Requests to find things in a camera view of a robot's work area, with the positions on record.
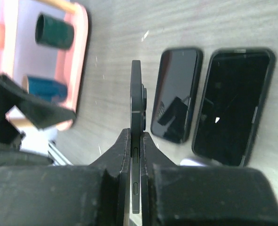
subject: smartphone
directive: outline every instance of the smartphone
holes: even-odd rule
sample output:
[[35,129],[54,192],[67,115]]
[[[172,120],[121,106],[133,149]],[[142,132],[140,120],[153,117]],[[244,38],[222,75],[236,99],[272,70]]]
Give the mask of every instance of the smartphone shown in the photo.
[[198,48],[172,48],[163,52],[151,133],[174,143],[189,138],[203,52]]
[[275,61],[267,48],[212,55],[192,143],[196,155],[229,166],[248,163]]

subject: gray wood grain surface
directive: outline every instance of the gray wood grain surface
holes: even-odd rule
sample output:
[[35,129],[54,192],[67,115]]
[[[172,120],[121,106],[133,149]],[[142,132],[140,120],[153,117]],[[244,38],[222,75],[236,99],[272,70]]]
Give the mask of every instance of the gray wood grain surface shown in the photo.
[[[193,117],[204,87],[210,56],[222,47],[271,48],[277,64],[262,115],[250,166],[268,177],[278,198],[278,0],[79,0],[92,17],[92,36],[79,117],[61,132],[58,149],[74,164],[90,164],[129,127],[131,61],[142,62],[148,90],[147,127],[160,55],[168,47],[198,46],[204,63]],[[191,140],[173,145],[154,137],[175,163],[193,156]],[[139,225],[140,217],[131,215]]]

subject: phone screen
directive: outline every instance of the phone screen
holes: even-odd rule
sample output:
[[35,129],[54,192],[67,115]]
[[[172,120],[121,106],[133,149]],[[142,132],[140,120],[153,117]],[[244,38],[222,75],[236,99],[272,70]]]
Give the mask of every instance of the phone screen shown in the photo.
[[219,52],[209,66],[193,151],[239,166],[246,154],[270,65],[267,51]]
[[187,139],[192,120],[191,90],[194,84],[198,86],[198,80],[193,81],[197,64],[201,63],[199,58],[194,48],[170,49],[162,54],[151,120],[154,135],[174,143]]

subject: phone case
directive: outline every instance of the phone case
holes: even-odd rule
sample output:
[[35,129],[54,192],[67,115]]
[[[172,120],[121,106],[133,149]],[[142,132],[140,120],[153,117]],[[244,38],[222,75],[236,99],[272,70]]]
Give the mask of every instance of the phone case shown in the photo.
[[265,75],[263,88],[262,88],[260,98],[259,98],[258,109],[257,109],[257,112],[254,116],[254,123],[252,125],[250,135],[249,135],[249,139],[248,139],[248,143],[246,145],[246,152],[242,156],[241,163],[239,165],[239,166],[246,166],[248,164],[249,160],[250,160],[250,157],[251,157],[252,148],[253,148],[253,145],[254,145],[256,133],[257,133],[259,123],[260,123],[261,114],[262,114],[262,111],[263,111],[263,108],[264,108],[264,105],[265,105],[265,99],[266,99],[266,96],[267,96],[267,93],[268,93],[268,90],[269,90],[269,87],[270,87],[270,82],[271,82],[271,78],[272,78],[272,75],[273,75],[273,70],[274,70],[275,62],[276,62],[276,56],[275,56],[274,52],[269,48],[232,48],[232,49],[222,48],[222,49],[219,49],[219,50],[215,51],[212,54],[211,59],[210,59],[210,63],[209,63],[209,67],[208,67],[208,70],[207,70],[206,81],[205,81],[204,90],[203,90],[203,94],[202,94],[202,99],[201,99],[201,103],[200,103],[200,107],[199,107],[199,114],[198,114],[196,127],[195,127],[195,130],[194,130],[193,142],[192,142],[191,148],[192,148],[192,151],[195,155],[204,158],[203,156],[200,156],[200,155],[196,154],[196,152],[194,151],[194,144],[195,144],[195,140],[196,140],[197,131],[198,131],[198,128],[199,128],[199,120],[200,120],[200,117],[201,117],[201,110],[202,110],[203,102],[204,102],[204,99],[205,99],[208,77],[209,77],[209,73],[210,73],[213,58],[219,53],[238,53],[238,52],[242,52],[242,51],[244,51],[245,53],[266,52],[269,55],[269,58],[270,58],[270,63],[268,65],[268,70],[267,70],[266,75]]
[[[189,109],[188,109],[188,115],[192,116],[193,111],[194,111],[195,101],[196,101],[197,90],[198,90],[198,87],[199,87],[199,78],[200,78],[200,72],[201,72],[201,67],[202,67],[202,63],[203,63],[203,56],[204,56],[203,51],[201,49],[197,48],[197,47],[166,49],[161,55],[159,73],[160,73],[160,69],[162,68],[162,64],[163,64],[163,55],[164,55],[164,53],[166,53],[167,51],[172,51],[172,50],[189,50],[189,49],[195,50],[196,53],[197,53],[197,58],[196,58],[196,63],[195,63],[195,70],[194,70],[194,75],[193,75],[193,80],[192,80],[192,87],[191,87],[190,96],[189,96],[189,98],[191,98],[191,101],[190,101],[190,106],[189,106]],[[158,89],[158,87],[160,85],[160,82],[161,82],[160,81],[160,76],[158,75],[158,81],[157,81],[157,88],[156,89]],[[156,94],[156,96],[154,98],[154,105],[153,105],[151,121],[153,121],[153,119],[155,117],[156,103],[157,103],[158,99],[159,99],[159,97]],[[192,123],[192,117],[191,117],[191,120],[187,120],[183,143],[186,142],[189,138],[191,123]],[[153,135],[157,136],[156,134],[153,133],[152,126],[151,126],[151,133]]]

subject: pink tray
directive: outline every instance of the pink tray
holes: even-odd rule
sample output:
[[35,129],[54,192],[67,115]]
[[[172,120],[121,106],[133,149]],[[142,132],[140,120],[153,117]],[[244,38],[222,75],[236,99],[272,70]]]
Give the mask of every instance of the pink tray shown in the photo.
[[[80,79],[82,74],[84,54],[87,45],[88,16],[86,9],[78,4],[75,14],[67,13],[64,20],[74,27],[74,42],[68,51],[58,51],[55,79],[68,87],[68,97],[60,106],[76,112]],[[73,120],[64,121],[56,125],[57,129],[67,130]]]

